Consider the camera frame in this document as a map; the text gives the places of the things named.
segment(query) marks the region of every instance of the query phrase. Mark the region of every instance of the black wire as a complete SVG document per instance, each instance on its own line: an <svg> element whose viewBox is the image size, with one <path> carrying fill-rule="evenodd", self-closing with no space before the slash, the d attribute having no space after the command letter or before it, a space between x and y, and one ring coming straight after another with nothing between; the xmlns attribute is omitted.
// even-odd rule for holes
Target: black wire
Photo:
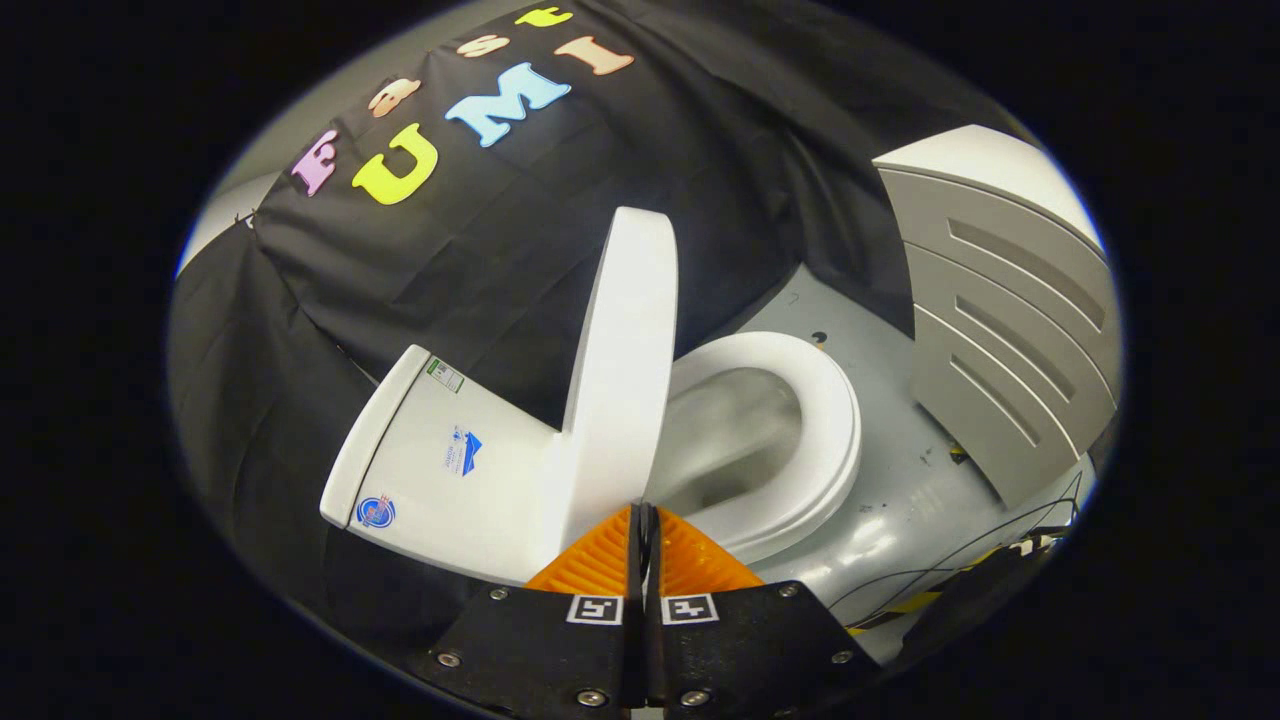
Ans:
<svg viewBox="0 0 1280 720"><path fill-rule="evenodd" d="M1084 478L1084 470L1078 471L1075 474L1075 477L1071 478L1071 482L1066 483L1066 487L1062 488L1062 495L1057 496L1057 498L1059 500L1065 498L1066 493L1070 492L1071 486L1074 484L1075 486L1075 492L1071 495L1071 500L1073 501L1078 500L1079 496L1080 496L1080 483L1082 483L1083 478ZM1075 521L1075 511L1076 511L1078 507L1079 507L1079 505L1076 505L1075 502L1071 503L1071 521L1073 523ZM1050 507L1048 510L1046 510L1044 514L1041 515L1041 519L1037 520L1034 525L1032 525L1032 529L1034 530L1036 528L1041 527L1041 524L1044 521L1044 518L1048 518L1048 514L1052 512L1052 511L1053 511L1052 507Z"/></svg>
<svg viewBox="0 0 1280 720"><path fill-rule="evenodd" d="M1068 498L1066 497L1066 489L1064 489L1062 491L1062 497L1055 500L1053 502L1046 502L1044 505L1041 505L1038 507L1033 507L1033 509L1028 510L1027 512L1023 512L1021 515L1014 518L1012 520L1006 520L1006 521L996 525L995 528L987 530L986 533L982 533L980 536L973 538L972 541L961 544L959 548L956 548L954 552L951 552L951 555L947 555L942 560L938 560L938 562L933 568L929 568L928 570L902 570L902 571L899 571L899 573L890 573L888 575L881 575L879 578L876 578L874 580L867 580L865 583L863 583L863 584L858 585L856 588L854 588L854 589L846 592L845 594L840 596L840 598L836 600L836 602L832 602L831 605L827 606L827 610L831 610L832 607L840 605L840 602L844 601L846 597L849 597L849 596L854 594L855 592L865 588L867 585L869 585L872 583L878 583L878 582L881 582L881 580L883 580L886 578L893 578L896 575L910 575L911 573L945 573L945 571L955 571L959 568L945 569L945 568L938 568L938 565L942 565L943 562L946 562L947 560L951 560L952 557L955 557L960 552L964 552L964 550L966 547L969 547L970 544L973 544L973 543L980 541L982 538L989 536L991 533L995 533L996 530L1000 530L1001 528L1005 528L1007 525L1012 525L1014 523L1021 520L1023 518L1027 518L1028 515L1034 515L1036 512L1039 512L1041 510L1044 510L1044 509L1052 509L1052 507L1055 507L1055 506L1057 506L1057 505L1060 505L1062 502L1070 502L1073 509L1076 507L1075 498L1074 497L1073 498ZM1048 516L1048 512L1046 512L1044 515L1042 515L1041 519L1043 520L1047 516ZM902 589L897 591L888 600L886 600L884 602L882 602L879 605L879 607L877 607L876 610L870 611L867 615L867 618L870 618L872 615L876 615L877 612L879 612L881 610L883 610L888 603L891 603L895 600L897 600L897 596L900 596L904 592L906 592L908 588L910 588L911 585L914 585L918 580L919 580L919 578L916 578L915 580L911 580L910 583L908 583L905 587L902 587Z"/></svg>

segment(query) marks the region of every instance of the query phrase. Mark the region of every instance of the toilet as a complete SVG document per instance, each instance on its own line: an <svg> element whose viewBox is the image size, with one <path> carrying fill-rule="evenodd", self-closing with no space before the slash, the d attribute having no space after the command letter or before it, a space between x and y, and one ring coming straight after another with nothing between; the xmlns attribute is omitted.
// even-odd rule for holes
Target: toilet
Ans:
<svg viewBox="0 0 1280 720"><path fill-rule="evenodd" d="M618 208L558 432L410 346L348 433L320 514L516 585L640 500L744 562L810 534L858 473L854 389L827 354L781 333L733 334L672 363L676 259L666 215Z"/></svg>
<svg viewBox="0 0 1280 720"><path fill-rule="evenodd" d="M858 396L829 355L782 333L723 337L671 369L644 498L755 562L836 512L861 436Z"/></svg>

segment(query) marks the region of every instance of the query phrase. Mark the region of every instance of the gray panel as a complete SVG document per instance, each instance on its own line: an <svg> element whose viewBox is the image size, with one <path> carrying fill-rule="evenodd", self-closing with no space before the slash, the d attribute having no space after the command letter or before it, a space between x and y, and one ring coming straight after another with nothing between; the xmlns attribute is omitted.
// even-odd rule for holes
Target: gray panel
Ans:
<svg viewBox="0 0 1280 720"><path fill-rule="evenodd" d="M960 331L1053 413L1078 448L1115 414L1115 400L1084 350L1043 313L946 258L906 245L916 305Z"/></svg>
<svg viewBox="0 0 1280 720"><path fill-rule="evenodd" d="M955 182L881 170L906 242L969 268L1044 313L1120 392L1115 281L1085 241L1023 205Z"/></svg>
<svg viewBox="0 0 1280 720"><path fill-rule="evenodd" d="M1007 368L915 306L911 395L1014 506L1079 459L1066 433Z"/></svg>

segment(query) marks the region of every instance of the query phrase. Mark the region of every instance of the toilet seat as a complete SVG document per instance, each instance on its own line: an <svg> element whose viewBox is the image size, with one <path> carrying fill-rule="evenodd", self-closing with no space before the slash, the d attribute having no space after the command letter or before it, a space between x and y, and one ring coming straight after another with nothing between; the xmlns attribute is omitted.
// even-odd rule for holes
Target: toilet seat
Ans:
<svg viewBox="0 0 1280 720"><path fill-rule="evenodd" d="M800 406L799 442L769 482L684 519L740 561L754 562L800 542L835 514L858 474L863 428L840 365L812 343L773 332L723 337L677 360L668 404L740 368L765 370L791 388Z"/></svg>

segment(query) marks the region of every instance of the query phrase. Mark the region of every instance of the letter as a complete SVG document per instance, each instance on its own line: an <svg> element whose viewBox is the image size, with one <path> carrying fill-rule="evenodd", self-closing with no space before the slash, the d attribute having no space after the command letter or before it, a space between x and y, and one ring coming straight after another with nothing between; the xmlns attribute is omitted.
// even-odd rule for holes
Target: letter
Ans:
<svg viewBox="0 0 1280 720"><path fill-rule="evenodd" d="M467 42L462 47L458 47L458 55L463 58L479 58L480 55L488 55L494 50L506 47L511 42L509 37L498 37L497 35L483 35L471 42Z"/></svg>
<svg viewBox="0 0 1280 720"><path fill-rule="evenodd" d="M413 91L422 85L422 81L417 79L404 79L401 78L387 87L381 88L372 100L369 101L369 109L374 111L375 118L381 118L387 113L390 113L399 105L399 101L413 95Z"/></svg>
<svg viewBox="0 0 1280 720"><path fill-rule="evenodd" d="M333 138L338 137L338 131L332 129L320 136L320 140L307 150L307 154L298 160L297 165L293 165L293 172L289 174L298 176L302 182L307 183L307 197L311 197L320 190L324 181L329 179L333 174L333 159L338 154L330 142Z"/></svg>
<svg viewBox="0 0 1280 720"><path fill-rule="evenodd" d="M525 119L521 97L529 101L531 109L541 110L570 90L571 86L554 83L535 73L529 63L521 63L498 76L497 96L468 95L449 108L444 119L471 126L480 135L480 147L489 147L511 132L511 124L494 122L493 118Z"/></svg>
<svg viewBox="0 0 1280 720"><path fill-rule="evenodd" d="M573 17L573 13L563 13L557 15L556 14L557 10L559 10L559 8L556 6L541 8L539 10L529 10L524 15L520 15L520 19L516 20L513 24L518 26L522 23L529 23L534 27L552 27L552 26L558 26L562 22Z"/></svg>
<svg viewBox="0 0 1280 720"><path fill-rule="evenodd" d="M577 58L591 65L591 70L598 76L607 76L614 70L621 70L635 61L635 58L631 55L618 55L612 50L600 47L590 35L561 45L556 49L556 55Z"/></svg>
<svg viewBox="0 0 1280 720"><path fill-rule="evenodd" d="M425 137L417 133L417 123L411 123L404 129L396 133L390 141L390 147L403 147L417 160L417 165L404 177L396 177L387 165L383 164L385 155L379 152L369 159L356 177L351 179L351 187L364 187L365 192L383 205L394 205L404 200L413 191L421 187L426 178L431 177L440 154Z"/></svg>

